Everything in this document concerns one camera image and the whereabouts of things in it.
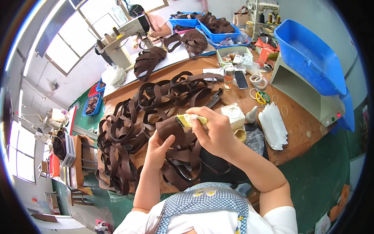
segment orange basket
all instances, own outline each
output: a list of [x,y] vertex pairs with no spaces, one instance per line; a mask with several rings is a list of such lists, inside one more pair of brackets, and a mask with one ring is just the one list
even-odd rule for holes
[[49,156],[49,174],[52,177],[60,175],[60,160],[53,152]]

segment white plastic crate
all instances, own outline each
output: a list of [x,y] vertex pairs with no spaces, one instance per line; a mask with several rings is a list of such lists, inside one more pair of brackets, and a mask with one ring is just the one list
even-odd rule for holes
[[73,136],[65,133],[65,147],[66,147],[66,157],[62,162],[62,167],[71,167],[73,164],[76,155],[75,155],[75,147],[74,147],[74,140]]

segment black phone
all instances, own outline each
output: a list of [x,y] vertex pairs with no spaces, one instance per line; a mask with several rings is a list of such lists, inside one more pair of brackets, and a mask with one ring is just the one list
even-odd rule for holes
[[243,71],[235,71],[234,73],[236,83],[239,89],[248,89],[249,86],[247,84],[247,80],[243,74]]

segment yellow brush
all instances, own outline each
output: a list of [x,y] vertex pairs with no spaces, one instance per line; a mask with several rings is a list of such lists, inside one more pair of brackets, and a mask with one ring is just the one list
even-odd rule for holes
[[208,119],[196,114],[183,114],[183,115],[176,115],[175,119],[182,125],[182,127],[192,127],[191,119],[198,119],[202,125],[208,122]]

